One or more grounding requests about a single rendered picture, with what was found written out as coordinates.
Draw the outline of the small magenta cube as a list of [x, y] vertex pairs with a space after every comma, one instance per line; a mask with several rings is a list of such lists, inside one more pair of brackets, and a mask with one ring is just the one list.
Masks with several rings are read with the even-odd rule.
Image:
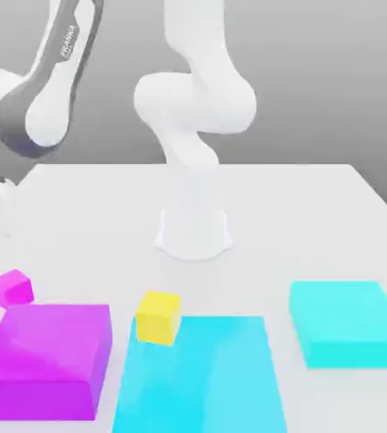
[[0, 275], [0, 306], [5, 310], [35, 300], [31, 280], [22, 271], [13, 269]]

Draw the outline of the large turquoise box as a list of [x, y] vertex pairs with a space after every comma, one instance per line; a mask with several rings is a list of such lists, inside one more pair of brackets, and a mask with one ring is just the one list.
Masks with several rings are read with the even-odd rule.
[[310, 369], [387, 369], [387, 294], [375, 281], [295, 281], [289, 312]]

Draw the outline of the large purple box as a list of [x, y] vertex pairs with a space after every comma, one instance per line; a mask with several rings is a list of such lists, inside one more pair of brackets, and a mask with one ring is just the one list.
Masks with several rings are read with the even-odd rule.
[[93, 420], [112, 349], [106, 304], [27, 304], [0, 320], [0, 420]]

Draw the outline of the large cyan box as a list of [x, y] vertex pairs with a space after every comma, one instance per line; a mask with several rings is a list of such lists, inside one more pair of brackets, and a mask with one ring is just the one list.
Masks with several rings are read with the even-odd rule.
[[112, 433], [288, 433], [264, 318], [184, 316], [171, 346], [132, 326]]

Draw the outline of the small yellow cube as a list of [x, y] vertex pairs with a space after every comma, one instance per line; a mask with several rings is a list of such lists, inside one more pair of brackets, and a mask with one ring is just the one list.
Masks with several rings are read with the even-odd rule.
[[181, 324], [180, 308], [178, 294], [147, 291], [135, 315], [138, 340], [172, 346]]

